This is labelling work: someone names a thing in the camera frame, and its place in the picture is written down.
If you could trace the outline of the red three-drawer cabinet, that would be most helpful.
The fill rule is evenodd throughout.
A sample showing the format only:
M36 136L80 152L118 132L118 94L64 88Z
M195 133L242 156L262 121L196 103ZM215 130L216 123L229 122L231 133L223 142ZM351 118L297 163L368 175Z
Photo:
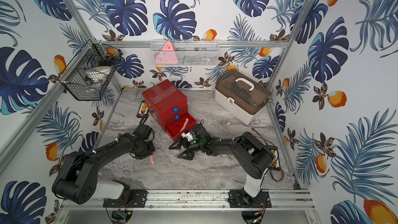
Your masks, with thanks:
M183 132L192 130L197 124L197 120L189 114L187 96L169 80L145 90L142 96L148 105L149 114L172 141L175 142ZM189 118L189 123L181 131L186 118Z

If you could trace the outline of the pink fruit knife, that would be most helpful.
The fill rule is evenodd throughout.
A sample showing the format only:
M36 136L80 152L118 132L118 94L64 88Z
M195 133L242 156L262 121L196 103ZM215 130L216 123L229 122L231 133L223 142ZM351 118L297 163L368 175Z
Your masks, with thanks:
M183 131L187 127L188 123L189 123L189 118L186 118L186 120L181 128L181 131Z
M150 155L150 156L149 156L149 159L150 159L151 164L155 164L153 155Z

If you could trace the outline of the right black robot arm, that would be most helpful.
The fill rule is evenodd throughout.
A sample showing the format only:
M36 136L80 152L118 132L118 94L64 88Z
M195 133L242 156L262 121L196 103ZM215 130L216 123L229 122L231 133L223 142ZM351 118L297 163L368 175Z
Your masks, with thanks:
M196 124L191 131L185 131L171 146L170 150L182 149L177 158L191 161L197 151L208 156L231 155L246 173L246 181L241 190L230 190L227 201L235 208L268 208L269 193L263 187L267 173L276 164L277 149L266 146L249 132L237 138L221 139L211 136L203 125Z

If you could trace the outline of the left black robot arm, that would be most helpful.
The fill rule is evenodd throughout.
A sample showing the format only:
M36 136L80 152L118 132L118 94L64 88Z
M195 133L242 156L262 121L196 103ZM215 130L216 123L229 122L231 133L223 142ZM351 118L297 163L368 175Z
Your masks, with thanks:
M98 173L125 154L136 160L153 155L154 130L145 124L147 119L145 115L132 133L118 134L111 143L85 153L68 154L53 183L54 195L79 205L91 199L103 199L106 207L128 205L132 201L131 187L119 181L99 181Z

